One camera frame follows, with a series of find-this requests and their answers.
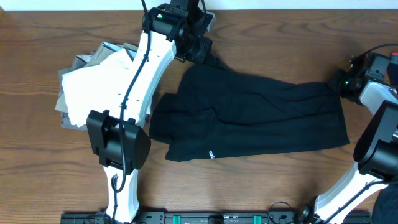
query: folded clothing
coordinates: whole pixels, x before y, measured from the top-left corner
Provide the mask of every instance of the folded clothing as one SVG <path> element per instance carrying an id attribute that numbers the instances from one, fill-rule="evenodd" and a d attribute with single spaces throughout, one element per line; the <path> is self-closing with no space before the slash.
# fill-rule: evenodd
<path id="1" fill-rule="evenodd" d="M 166 159 L 189 161 L 328 149 L 349 144 L 340 97 L 326 83 L 291 84 L 194 65 L 165 94 L 149 137 Z"/>
<path id="2" fill-rule="evenodd" d="M 129 82 L 134 77 L 130 69 L 133 56 L 127 49 L 109 55 L 99 65 L 83 67 L 62 76 L 62 88 L 71 125 L 86 124 L 91 110 L 110 110 L 109 115 L 118 117 L 120 102 Z"/>
<path id="3" fill-rule="evenodd" d="M 96 52 L 92 52 L 90 55 L 76 55 L 72 63 L 72 67 L 64 68 L 59 71 L 60 93 L 58 94 L 58 100 L 55 109 L 61 112 L 61 118 L 62 118 L 61 127 L 68 129 L 82 130 L 82 131 L 87 130 L 86 125 L 80 127 L 77 126 L 76 124 L 72 125 L 69 119 L 68 106 L 65 101 L 65 94 L 63 92 L 63 86 L 62 86 L 63 75 L 81 68 L 99 65 L 108 56 L 122 49 L 128 49 L 130 54 L 133 54 L 135 56 L 138 47 L 128 43 L 124 43 L 122 45 L 114 45 L 107 42 L 102 42 Z"/>

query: white cloth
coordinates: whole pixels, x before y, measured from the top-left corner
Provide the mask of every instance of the white cloth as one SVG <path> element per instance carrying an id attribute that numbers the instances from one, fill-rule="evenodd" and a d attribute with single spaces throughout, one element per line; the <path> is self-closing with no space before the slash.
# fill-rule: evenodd
<path id="1" fill-rule="evenodd" d="M 119 117 L 120 104 L 134 75 L 126 49 L 111 54 L 99 65 L 63 75 L 62 87 L 72 125 L 83 126 L 91 110 L 110 110 Z"/>

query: black garment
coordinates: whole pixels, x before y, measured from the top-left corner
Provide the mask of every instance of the black garment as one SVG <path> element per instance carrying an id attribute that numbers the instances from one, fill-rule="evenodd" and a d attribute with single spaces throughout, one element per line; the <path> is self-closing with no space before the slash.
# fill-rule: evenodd
<path id="1" fill-rule="evenodd" d="M 398 184 L 390 185 L 380 191 L 374 204 L 372 222 L 398 223 Z"/>
<path id="2" fill-rule="evenodd" d="M 194 65 L 165 94 L 149 137 L 188 161 L 328 149 L 349 144 L 340 98 L 325 83 L 295 85 Z"/>
<path id="3" fill-rule="evenodd" d="M 390 84 L 398 85 L 398 53 L 391 55 L 390 64 L 387 66 L 387 73 L 390 78 Z"/>

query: wire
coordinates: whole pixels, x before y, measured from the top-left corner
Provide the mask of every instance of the wire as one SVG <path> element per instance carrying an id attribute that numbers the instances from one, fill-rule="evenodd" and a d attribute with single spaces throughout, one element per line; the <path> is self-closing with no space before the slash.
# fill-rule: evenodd
<path id="1" fill-rule="evenodd" d="M 363 57 L 363 56 L 365 56 L 367 53 L 372 52 L 373 50 L 376 50 L 376 49 L 379 49 L 379 48 L 382 48 L 382 47 L 388 47 L 388 46 L 398 46 L 398 44 L 397 44 L 397 43 L 390 43 L 390 44 L 378 45 L 378 46 L 376 46 L 376 47 L 373 47 L 373 48 L 370 49 L 370 50 L 365 51 L 365 52 L 362 53 L 360 56 L 357 56 L 357 57 L 355 57 L 355 58 Z"/>
<path id="2" fill-rule="evenodd" d="M 289 208 L 293 210 L 293 208 L 292 208 L 287 202 L 275 202 L 273 205 L 271 205 L 271 207 L 270 207 L 269 210 L 268 210 L 268 219 L 269 219 L 273 224 L 277 224 L 277 223 L 274 221 L 274 217 L 273 217 L 272 215 L 270 216 L 269 214 L 270 214 L 272 208 L 273 208 L 275 205 L 278 205 L 278 204 L 280 204 L 280 203 L 289 206 Z M 295 220 L 295 217 L 293 217 L 293 220 L 292 220 L 291 222 L 288 222 L 287 224 L 293 224 L 293 223 L 294 223 L 294 220 Z"/>
<path id="3" fill-rule="evenodd" d="M 124 136 L 123 136 L 123 124 L 124 124 L 124 109 L 126 109 L 126 102 L 129 99 L 129 95 L 131 92 L 132 87 L 134 86 L 134 83 L 136 82 L 138 75 L 140 74 L 142 68 L 144 67 L 145 62 L 147 62 L 148 60 L 148 55 L 149 55 L 149 51 L 150 51 L 150 27 L 152 26 L 152 21 L 150 19 L 150 16 L 148 15 L 148 10 L 147 10 L 147 6 L 145 4 L 145 0 L 141 0 L 142 3 L 142 7 L 144 8 L 144 15 L 145 18 L 147 18 L 147 33 L 148 33 L 148 44 L 147 44 L 147 50 L 144 54 L 144 57 L 142 59 L 142 62 L 140 64 L 140 66 L 138 67 L 138 70 L 136 72 L 136 75 L 134 76 L 134 78 L 131 80 L 131 83 L 129 85 L 129 87 L 127 88 L 126 94 L 124 95 L 123 101 L 121 103 L 121 109 L 120 109 L 120 124 L 119 124 L 119 138 L 120 138 L 120 148 L 121 148 L 121 155 L 122 155 L 122 162 L 123 162 L 123 176 L 122 176 L 122 182 L 120 185 L 120 188 L 117 189 L 116 184 L 117 184 L 117 178 L 118 175 L 115 174 L 113 175 L 113 177 L 111 178 L 111 186 L 114 192 L 114 210 L 113 210 L 113 216 L 112 216 L 112 221 L 114 223 L 114 217 L 116 215 L 116 209 L 118 207 L 118 203 L 117 203 L 117 196 L 116 194 L 121 192 L 124 188 L 124 185 L 126 184 L 126 157 L 124 155 Z"/>
<path id="4" fill-rule="evenodd" d="M 205 0 L 200 0 L 201 1 L 201 5 L 203 6 L 203 22 L 201 23 L 202 25 L 205 23 L 206 21 L 206 5 L 205 5 Z"/>
<path id="5" fill-rule="evenodd" d="M 347 203 L 345 203 L 341 208 L 338 208 L 338 210 L 333 213 L 329 218 L 327 218 L 323 224 L 327 224 L 330 222 L 330 220 L 332 220 L 333 218 L 335 218 L 341 211 L 343 211 L 344 209 L 346 209 L 351 203 L 353 203 L 359 196 L 361 196 L 363 194 L 363 192 L 369 190 L 370 187 L 372 187 L 373 185 L 376 184 L 397 184 L 398 181 L 393 181 L 393 182 L 386 182 L 384 180 L 382 181 L 375 181 L 375 182 L 371 182 L 366 184 L 358 193 L 356 193 L 356 195 L 354 195 L 354 197 L 352 197 L 351 199 L 348 200 Z"/>

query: white wall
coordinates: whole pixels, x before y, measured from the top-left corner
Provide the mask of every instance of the white wall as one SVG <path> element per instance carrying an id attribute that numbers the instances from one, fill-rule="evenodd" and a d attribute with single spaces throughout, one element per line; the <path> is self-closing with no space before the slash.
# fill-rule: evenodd
<path id="1" fill-rule="evenodd" d="M 146 0 L 148 8 L 170 0 Z M 207 9 L 398 9 L 398 0 L 205 0 Z M 0 0 L 6 11 L 141 10 L 140 0 Z"/>

